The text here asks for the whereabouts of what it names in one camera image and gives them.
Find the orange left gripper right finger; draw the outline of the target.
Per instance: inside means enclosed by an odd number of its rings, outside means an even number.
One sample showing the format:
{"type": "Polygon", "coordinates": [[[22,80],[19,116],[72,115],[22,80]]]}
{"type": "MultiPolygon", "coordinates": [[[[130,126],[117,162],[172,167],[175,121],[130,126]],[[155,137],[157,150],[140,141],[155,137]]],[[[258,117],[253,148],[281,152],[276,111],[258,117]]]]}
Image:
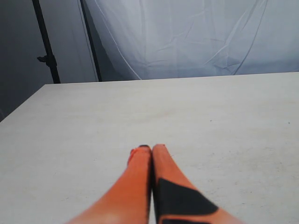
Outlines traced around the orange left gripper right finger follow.
{"type": "Polygon", "coordinates": [[[167,147],[152,149],[152,185],[157,224],[242,224],[207,199],[183,174],[167,147]]]}

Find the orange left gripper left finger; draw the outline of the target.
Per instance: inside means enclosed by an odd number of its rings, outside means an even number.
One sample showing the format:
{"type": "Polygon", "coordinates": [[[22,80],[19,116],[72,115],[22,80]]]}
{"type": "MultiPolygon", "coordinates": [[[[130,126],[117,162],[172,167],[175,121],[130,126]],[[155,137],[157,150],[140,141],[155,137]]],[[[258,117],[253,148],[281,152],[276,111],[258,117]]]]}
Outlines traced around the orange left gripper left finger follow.
{"type": "Polygon", "coordinates": [[[115,184],[70,224],[147,224],[150,212],[151,149],[130,152],[127,168],[115,184]]]}

